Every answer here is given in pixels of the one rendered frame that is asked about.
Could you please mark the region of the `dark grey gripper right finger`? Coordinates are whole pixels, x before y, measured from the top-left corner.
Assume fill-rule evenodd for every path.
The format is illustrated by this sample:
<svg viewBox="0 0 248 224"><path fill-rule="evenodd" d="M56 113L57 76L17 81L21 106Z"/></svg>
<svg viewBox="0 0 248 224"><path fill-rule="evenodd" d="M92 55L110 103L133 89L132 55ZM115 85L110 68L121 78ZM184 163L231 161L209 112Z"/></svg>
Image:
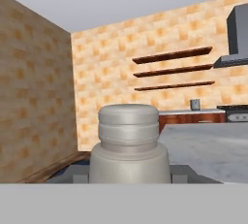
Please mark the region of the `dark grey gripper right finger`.
<svg viewBox="0 0 248 224"><path fill-rule="evenodd" d="M188 184L220 184L220 181L198 175L188 165L170 165L170 177L172 183L188 183Z"/></svg>

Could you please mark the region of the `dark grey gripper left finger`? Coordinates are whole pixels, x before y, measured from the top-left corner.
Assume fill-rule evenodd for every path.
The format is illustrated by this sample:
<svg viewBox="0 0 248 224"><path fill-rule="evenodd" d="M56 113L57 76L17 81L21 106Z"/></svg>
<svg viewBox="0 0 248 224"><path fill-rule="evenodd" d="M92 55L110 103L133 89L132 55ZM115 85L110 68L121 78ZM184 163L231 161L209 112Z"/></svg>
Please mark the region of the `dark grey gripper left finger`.
<svg viewBox="0 0 248 224"><path fill-rule="evenodd" d="M46 183L87 183L88 181L88 165L71 165L62 175L50 178Z"/></svg>

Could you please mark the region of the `grey shaker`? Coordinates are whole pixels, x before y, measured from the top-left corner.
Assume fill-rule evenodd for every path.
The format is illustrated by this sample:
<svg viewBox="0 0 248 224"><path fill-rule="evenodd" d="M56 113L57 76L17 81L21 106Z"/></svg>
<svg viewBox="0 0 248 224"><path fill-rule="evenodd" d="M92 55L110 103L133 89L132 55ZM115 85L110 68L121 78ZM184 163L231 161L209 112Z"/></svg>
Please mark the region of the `grey shaker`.
<svg viewBox="0 0 248 224"><path fill-rule="evenodd" d="M150 105L104 106L98 113L100 142L92 148L91 183L170 183L167 148L158 142L159 112Z"/></svg>

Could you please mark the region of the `brown base cabinet run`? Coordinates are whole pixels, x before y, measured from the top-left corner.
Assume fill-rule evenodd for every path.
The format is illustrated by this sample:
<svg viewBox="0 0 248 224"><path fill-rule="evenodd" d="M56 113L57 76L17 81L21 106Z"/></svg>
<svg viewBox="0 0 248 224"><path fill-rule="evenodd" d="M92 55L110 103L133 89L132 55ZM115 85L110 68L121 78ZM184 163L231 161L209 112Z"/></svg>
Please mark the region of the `brown base cabinet run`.
<svg viewBox="0 0 248 224"><path fill-rule="evenodd" d="M159 132L168 124L225 123L226 114L218 109L159 112Z"/></svg>

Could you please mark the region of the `small grey canister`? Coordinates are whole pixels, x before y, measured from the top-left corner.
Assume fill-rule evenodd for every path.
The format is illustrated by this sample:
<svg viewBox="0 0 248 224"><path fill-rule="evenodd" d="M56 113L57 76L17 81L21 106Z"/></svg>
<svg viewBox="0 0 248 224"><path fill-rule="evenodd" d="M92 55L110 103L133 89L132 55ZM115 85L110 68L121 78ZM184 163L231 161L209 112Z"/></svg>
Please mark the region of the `small grey canister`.
<svg viewBox="0 0 248 224"><path fill-rule="evenodd" d="M201 108L201 102L199 99L192 99L190 101L190 108L192 111L198 111Z"/></svg>

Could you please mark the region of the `black stove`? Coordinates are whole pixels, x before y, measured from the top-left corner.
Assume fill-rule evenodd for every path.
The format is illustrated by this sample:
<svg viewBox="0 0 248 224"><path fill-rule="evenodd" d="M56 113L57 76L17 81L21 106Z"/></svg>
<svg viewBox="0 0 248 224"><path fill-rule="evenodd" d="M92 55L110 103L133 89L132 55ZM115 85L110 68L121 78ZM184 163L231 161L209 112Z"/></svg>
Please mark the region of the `black stove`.
<svg viewBox="0 0 248 224"><path fill-rule="evenodd" d="M248 122L248 105L218 106L225 112L227 122Z"/></svg>

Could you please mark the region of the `grey range hood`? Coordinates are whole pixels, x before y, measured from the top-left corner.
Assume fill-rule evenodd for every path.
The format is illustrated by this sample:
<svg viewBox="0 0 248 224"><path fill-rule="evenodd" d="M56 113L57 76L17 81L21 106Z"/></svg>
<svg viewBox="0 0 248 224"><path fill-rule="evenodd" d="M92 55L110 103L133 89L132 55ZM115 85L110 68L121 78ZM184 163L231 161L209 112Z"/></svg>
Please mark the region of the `grey range hood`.
<svg viewBox="0 0 248 224"><path fill-rule="evenodd" d="M235 6L227 18L229 54L222 55L214 68L248 65L248 3Z"/></svg>

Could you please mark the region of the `dark wooden wall shelf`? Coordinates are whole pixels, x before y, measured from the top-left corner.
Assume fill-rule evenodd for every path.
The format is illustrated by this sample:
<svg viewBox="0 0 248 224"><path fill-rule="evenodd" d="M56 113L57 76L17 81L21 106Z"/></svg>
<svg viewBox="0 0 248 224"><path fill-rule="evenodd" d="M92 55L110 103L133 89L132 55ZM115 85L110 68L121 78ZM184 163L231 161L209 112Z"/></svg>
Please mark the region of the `dark wooden wall shelf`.
<svg viewBox="0 0 248 224"><path fill-rule="evenodd" d="M209 54L211 51L212 51L212 47L192 48L192 49L185 49L175 52L168 52L168 53L150 55L140 58L134 58L133 61L136 64L146 64L146 63L153 63L159 61L180 59L185 57L201 56L201 55Z"/></svg>
<svg viewBox="0 0 248 224"><path fill-rule="evenodd" d="M182 74L196 71L205 71L210 70L213 67L213 64L202 64L197 66L181 67L181 68L172 68L167 70L157 70L157 71L148 71L142 73L134 73L134 76L137 78L147 78L147 77L156 77L163 75L172 75L172 74Z"/></svg>
<svg viewBox="0 0 248 224"><path fill-rule="evenodd" d="M188 82L188 83L170 84L170 85L139 87L139 88L135 88L134 90L136 90L136 91L150 91L150 90L160 90L160 89L205 86L205 85L211 85L214 83L215 83L214 80L209 80L209 81Z"/></svg>

